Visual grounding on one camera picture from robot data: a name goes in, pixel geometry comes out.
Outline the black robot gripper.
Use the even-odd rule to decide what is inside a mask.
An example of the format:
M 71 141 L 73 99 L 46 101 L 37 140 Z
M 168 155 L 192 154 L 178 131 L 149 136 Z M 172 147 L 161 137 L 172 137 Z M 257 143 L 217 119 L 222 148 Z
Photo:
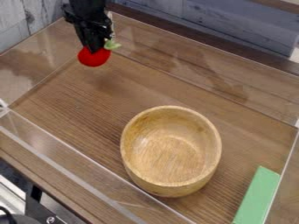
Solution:
M 79 43 L 94 53 L 112 38 L 106 0 L 67 0 L 61 10 L 65 21 L 73 24 Z

